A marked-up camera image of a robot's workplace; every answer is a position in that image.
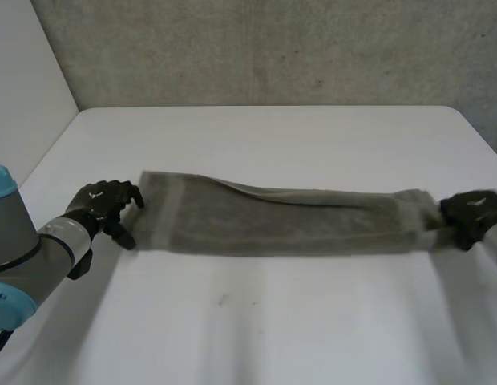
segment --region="concrete wall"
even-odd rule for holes
[[[29,0],[0,0],[0,164],[22,184],[78,114]]]
[[[497,0],[32,2],[81,109],[442,104],[497,151]]]

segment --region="gray wall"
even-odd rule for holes
[[[443,104],[497,151],[497,0],[32,2],[81,109]]]

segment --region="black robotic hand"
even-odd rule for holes
[[[101,231],[125,249],[136,247],[136,242],[120,224],[120,212],[134,200],[139,208],[145,206],[138,187],[131,182],[101,181],[81,188],[67,207],[65,217],[81,223],[91,239]]]

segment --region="gray towel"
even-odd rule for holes
[[[405,253],[439,244],[432,196],[256,188],[169,172],[144,172],[147,202],[125,220],[139,249],[233,256]]]

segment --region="towel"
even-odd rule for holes
[[[206,176],[144,172],[145,210],[125,225],[142,250],[219,256],[407,253],[446,243],[433,197],[258,188]]]

